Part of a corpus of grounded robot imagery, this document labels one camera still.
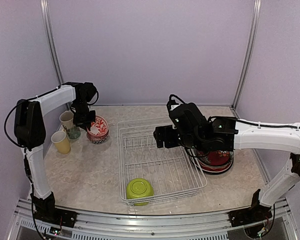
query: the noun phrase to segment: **dish rack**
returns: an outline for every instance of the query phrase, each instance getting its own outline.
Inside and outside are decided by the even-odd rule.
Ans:
[[[128,205],[192,196],[207,185],[202,169],[194,166],[198,160],[190,159],[183,147],[157,148],[155,128],[171,124],[168,117],[117,124],[120,195]],[[135,178],[151,183],[154,196],[127,199],[126,187]]]

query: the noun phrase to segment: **wall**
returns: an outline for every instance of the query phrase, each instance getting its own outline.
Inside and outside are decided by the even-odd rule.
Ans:
[[[263,122],[300,121],[300,0],[262,1],[260,22],[238,113]],[[289,154],[260,150],[271,177]],[[286,195],[300,233],[300,183]]]
[[[0,239],[5,237],[19,197],[26,197],[30,188],[21,150],[5,137],[4,120],[17,100],[44,93],[56,85],[40,2],[0,0]],[[62,110],[45,118],[45,148],[59,126]],[[12,136],[13,122],[14,114],[7,125]]]
[[[254,0],[53,0],[64,81],[94,82],[101,105],[166,104],[171,93],[231,105]]]

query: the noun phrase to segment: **bowl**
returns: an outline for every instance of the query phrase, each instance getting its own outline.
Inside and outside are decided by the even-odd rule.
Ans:
[[[86,137],[94,144],[103,143],[109,135],[109,125],[102,116],[95,116],[90,130],[86,130]]]
[[[126,186],[127,199],[146,198],[155,195],[154,189],[151,184],[144,178],[132,179]],[[134,203],[135,206],[144,206],[148,202]]]

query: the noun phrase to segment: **robotic arm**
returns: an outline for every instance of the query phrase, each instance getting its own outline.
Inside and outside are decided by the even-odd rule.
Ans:
[[[46,129],[43,117],[52,110],[67,104],[74,109],[73,123],[90,129],[96,119],[96,112],[89,109],[89,102],[98,93],[90,83],[67,82],[56,89],[31,99],[21,99],[16,105],[14,134],[24,155],[27,177],[32,183],[31,199],[35,205],[36,219],[73,227],[77,213],[55,208],[55,197],[48,184],[43,156]]]
[[[177,104],[171,95],[167,103],[173,125],[156,127],[153,135],[158,148],[185,147],[186,151],[233,151],[270,149],[291,153],[283,169],[272,181],[258,189],[251,207],[231,211],[233,227],[251,224],[272,216],[277,199],[300,181],[300,123],[261,123],[235,117],[214,116],[208,120],[194,103]]]

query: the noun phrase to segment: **countertop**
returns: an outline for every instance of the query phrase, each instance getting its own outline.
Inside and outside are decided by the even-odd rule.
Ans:
[[[117,123],[167,117],[166,106],[94,106],[109,125],[109,137],[93,144],[82,130],[71,151],[60,154],[52,144],[45,156],[48,182],[57,205],[76,209],[138,215],[193,214],[229,210],[251,204],[264,181],[253,152],[234,151],[234,163],[220,175],[205,174],[207,186],[196,195],[146,206],[128,206],[120,197]],[[228,107],[200,106],[209,116],[232,116]]]

